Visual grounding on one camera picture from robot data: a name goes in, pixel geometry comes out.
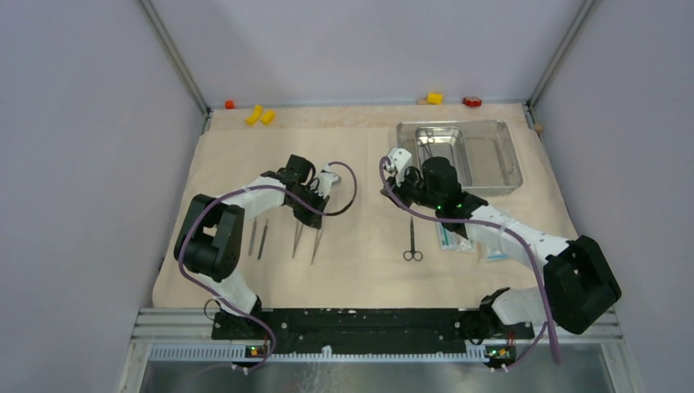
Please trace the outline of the teal white sterile packet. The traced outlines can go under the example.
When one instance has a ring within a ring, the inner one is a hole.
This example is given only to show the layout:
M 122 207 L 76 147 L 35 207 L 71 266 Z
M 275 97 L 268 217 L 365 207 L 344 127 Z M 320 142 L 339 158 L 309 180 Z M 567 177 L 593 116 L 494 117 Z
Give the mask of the teal white sterile packet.
M 459 247 L 459 240 L 456 233 L 452 233 L 447 230 L 442 223 L 436 223 L 435 229 L 438 237 L 439 248 L 441 250 L 456 250 Z

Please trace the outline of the blue white sterile pouch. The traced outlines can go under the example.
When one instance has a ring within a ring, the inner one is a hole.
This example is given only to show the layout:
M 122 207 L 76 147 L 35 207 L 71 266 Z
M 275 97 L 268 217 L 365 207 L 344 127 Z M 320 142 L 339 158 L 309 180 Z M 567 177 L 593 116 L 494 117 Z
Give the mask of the blue white sterile pouch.
M 509 259 L 507 254 L 484 243 L 478 243 L 477 246 L 479 249 L 478 262 L 480 264 L 499 262 Z

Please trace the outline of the steel tweezers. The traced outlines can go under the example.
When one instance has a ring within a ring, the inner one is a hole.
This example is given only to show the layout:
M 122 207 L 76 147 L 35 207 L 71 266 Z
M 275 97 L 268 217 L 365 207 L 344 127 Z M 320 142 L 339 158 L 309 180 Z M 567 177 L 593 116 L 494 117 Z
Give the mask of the steel tweezers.
M 310 260 L 311 265 L 314 265 L 314 262 L 316 260 L 316 256 L 317 256 L 318 248 L 319 248 L 321 240 L 322 240 L 323 232 L 324 232 L 324 229 L 320 228 L 315 233 L 315 238 L 314 238 L 314 243 L 313 243 L 313 251 L 312 251 L 311 260 Z
M 295 256 L 296 256 L 296 252 L 297 252 L 298 245 L 300 243 L 303 228 L 304 228 L 304 225 L 299 220 L 297 220 L 296 226 L 295 226 L 295 234 L 294 234 L 292 254 L 291 254 L 292 258 L 295 258 Z

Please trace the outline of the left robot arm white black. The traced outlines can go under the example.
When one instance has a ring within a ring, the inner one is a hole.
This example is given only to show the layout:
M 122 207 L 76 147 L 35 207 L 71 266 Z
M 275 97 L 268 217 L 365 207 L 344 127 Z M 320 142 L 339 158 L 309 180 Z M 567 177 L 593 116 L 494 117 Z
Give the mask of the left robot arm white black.
M 173 256 L 183 277 L 203 288 L 232 314 L 232 329 L 243 338 L 259 334 L 262 316 L 253 309 L 258 295 L 238 268 L 247 221 L 287 206 L 304 226 L 320 229 L 330 193 L 341 182 L 331 166 L 321 169 L 292 155 L 276 171 L 220 196 L 193 197 L 174 245 Z

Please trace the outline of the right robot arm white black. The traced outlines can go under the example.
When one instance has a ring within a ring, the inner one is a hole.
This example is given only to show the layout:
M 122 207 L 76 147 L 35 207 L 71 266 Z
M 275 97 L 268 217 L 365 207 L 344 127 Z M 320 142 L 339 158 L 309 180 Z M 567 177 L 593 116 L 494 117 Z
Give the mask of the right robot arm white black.
M 513 324 L 547 321 L 551 328 L 581 334 L 622 297 L 622 290 L 594 239 L 558 237 L 531 228 L 485 199 L 462 190 L 457 172 L 443 157 L 419 170 L 408 160 L 384 156 L 379 162 L 382 194 L 397 207 L 418 216 L 412 205 L 433 211 L 427 220 L 473 242 L 483 243 L 525 264 L 535 285 L 502 288 L 483 299 L 489 307 L 480 327 L 502 337 Z

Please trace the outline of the steel forceps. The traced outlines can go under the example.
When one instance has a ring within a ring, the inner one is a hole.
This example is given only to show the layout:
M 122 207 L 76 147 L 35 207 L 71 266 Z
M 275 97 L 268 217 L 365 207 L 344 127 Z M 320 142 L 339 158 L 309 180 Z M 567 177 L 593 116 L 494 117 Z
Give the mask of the steel forceps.
M 433 136 L 433 133 L 431 132 L 430 129 L 424 129 L 423 131 L 424 136 L 422 137 L 421 140 L 421 145 L 422 148 L 424 149 L 424 152 L 426 153 L 428 158 L 431 158 L 433 156 L 431 147 L 430 145 L 435 142 L 435 137 Z

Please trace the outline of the beige wrapping cloth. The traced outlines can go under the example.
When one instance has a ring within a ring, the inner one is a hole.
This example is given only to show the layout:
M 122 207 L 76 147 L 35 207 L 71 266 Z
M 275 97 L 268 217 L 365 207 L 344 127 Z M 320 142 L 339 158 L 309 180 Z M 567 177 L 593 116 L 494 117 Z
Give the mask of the beige wrapping cloth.
M 395 143 L 398 124 L 417 121 L 501 120 L 509 128 L 523 184 L 489 203 L 537 230 L 560 237 L 577 233 L 566 210 L 548 156 L 517 104 L 464 106 L 351 106 L 282 108 L 269 125 L 249 126 L 247 110 L 216 110 L 197 144 L 180 210 L 204 193 L 218 196 L 242 187 L 292 154 L 315 165 L 343 161 L 341 175 L 314 265 L 315 233 L 303 232 L 291 257 L 295 219 L 286 207 L 257 219 L 261 260 L 243 254 L 238 268 L 269 308 L 471 308 L 501 287 L 529 288 L 536 281 L 520 262 L 480 264 L 471 253 L 442 251 L 435 225 L 413 219 L 423 260 L 406 261 L 411 216 L 381 195 L 379 159 Z

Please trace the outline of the large steel tray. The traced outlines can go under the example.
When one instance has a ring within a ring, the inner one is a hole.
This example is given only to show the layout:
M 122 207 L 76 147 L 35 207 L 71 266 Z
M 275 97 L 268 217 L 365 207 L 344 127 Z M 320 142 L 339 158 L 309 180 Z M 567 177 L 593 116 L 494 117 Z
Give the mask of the large steel tray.
M 503 197 L 523 184 L 516 150 L 501 120 L 403 122 L 396 127 L 397 146 L 412 153 L 417 166 L 415 131 L 424 126 L 454 126 L 463 132 L 473 185 L 462 188 L 478 197 Z

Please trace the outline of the small steel instrument tray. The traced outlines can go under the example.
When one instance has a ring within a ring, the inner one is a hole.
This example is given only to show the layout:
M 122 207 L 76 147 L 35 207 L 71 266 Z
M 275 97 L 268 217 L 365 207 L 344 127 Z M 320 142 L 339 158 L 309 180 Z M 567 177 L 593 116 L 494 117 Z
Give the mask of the small steel instrument tray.
M 454 126 L 424 126 L 416 129 L 415 141 L 417 166 L 421 169 L 425 160 L 429 159 L 421 145 L 424 129 L 430 129 L 435 137 L 430 147 L 432 157 L 444 157 L 456 169 L 459 183 L 463 188 L 473 185 L 470 161 L 467 153 L 463 132 Z

